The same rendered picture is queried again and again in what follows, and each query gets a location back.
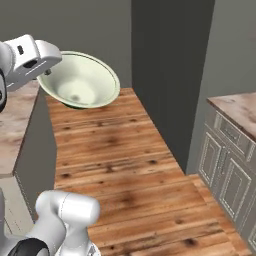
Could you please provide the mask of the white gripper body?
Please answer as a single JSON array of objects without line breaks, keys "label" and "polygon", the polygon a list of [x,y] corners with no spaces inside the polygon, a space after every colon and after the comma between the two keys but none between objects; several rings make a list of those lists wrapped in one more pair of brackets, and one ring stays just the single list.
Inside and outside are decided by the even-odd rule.
[{"label": "white gripper body", "polygon": [[39,76],[58,64],[62,60],[62,54],[57,46],[49,42],[36,40],[35,43],[38,50],[35,74]]}]

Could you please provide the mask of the tall dark grey cabinet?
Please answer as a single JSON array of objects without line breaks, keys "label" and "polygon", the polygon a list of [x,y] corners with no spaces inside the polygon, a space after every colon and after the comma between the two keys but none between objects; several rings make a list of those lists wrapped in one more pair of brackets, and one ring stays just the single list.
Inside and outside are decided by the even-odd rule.
[{"label": "tall dark grey cabinet", "polygon": [[215,0],[131,0],[132,87],[181,169],[189,149]]}]

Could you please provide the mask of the pale green bowl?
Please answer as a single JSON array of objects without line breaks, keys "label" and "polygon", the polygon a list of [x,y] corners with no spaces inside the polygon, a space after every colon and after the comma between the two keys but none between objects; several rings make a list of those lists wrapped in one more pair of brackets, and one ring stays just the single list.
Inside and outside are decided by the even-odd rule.
[{"label": "pale green bowl", "polygon": [[74,109],[109,105],[120,93],[119,78],[110,66],[75,51],[63,51],[62,61],[37,81],[47,94]]}]

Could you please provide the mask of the grey island with marble top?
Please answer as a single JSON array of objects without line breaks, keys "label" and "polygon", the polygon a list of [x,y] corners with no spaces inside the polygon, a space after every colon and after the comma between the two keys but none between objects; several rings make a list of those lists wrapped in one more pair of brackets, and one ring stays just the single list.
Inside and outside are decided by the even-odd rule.
[{"label": "grey island with marble top", "polygon": [[56,142],[45,94],[32,81],[8,94],[0,113],[0,189],[4,227],[24,235],[33,227],[38,195],[54,188]]}]

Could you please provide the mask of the grey cupboard run, marble top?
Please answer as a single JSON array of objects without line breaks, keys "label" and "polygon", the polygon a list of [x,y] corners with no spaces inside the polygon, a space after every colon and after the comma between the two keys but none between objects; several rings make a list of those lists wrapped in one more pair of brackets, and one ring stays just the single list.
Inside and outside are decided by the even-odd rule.
[{"label": "grey cupboard run, marble top", "polygon": [[197,171],[256,256],[256,92],[207,100]]}]

